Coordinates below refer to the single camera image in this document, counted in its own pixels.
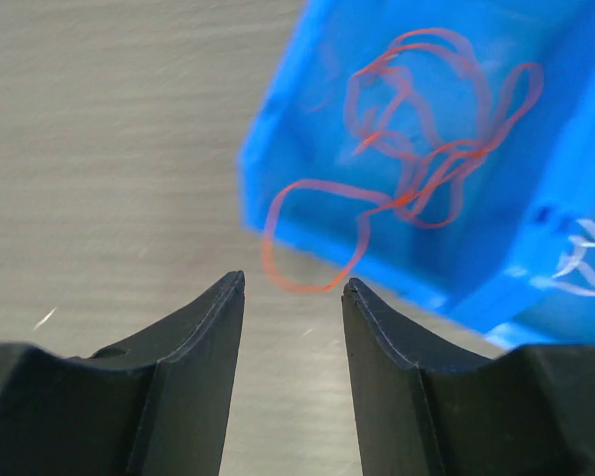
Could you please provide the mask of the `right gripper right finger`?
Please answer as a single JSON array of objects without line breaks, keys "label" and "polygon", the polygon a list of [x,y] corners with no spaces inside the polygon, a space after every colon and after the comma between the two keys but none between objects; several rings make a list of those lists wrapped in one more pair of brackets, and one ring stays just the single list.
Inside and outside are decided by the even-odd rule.
[{"label": "right gripper right finger", "polygon": [[364,474],[595,475],[595,345],[489,359],[357,279],[342,311]]}]

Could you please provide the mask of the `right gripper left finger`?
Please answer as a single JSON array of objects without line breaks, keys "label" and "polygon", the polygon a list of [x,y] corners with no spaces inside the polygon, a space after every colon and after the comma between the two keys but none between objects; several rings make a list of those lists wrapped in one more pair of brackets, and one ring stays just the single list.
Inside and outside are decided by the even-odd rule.
[{"label": "right gripper left finger", "polygon": [[0,342],[0,475],[216,475],[245,276],[88,358]]}]

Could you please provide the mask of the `blue three-compartment bin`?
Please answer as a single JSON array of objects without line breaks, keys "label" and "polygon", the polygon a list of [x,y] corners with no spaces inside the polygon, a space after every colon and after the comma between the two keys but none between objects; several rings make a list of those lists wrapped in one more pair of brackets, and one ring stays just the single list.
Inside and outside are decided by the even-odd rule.
[{"label": "blue three-compartment bin", "polygon": [[240,167],[279,287],[595,343],[595,1],[310,1]]}]

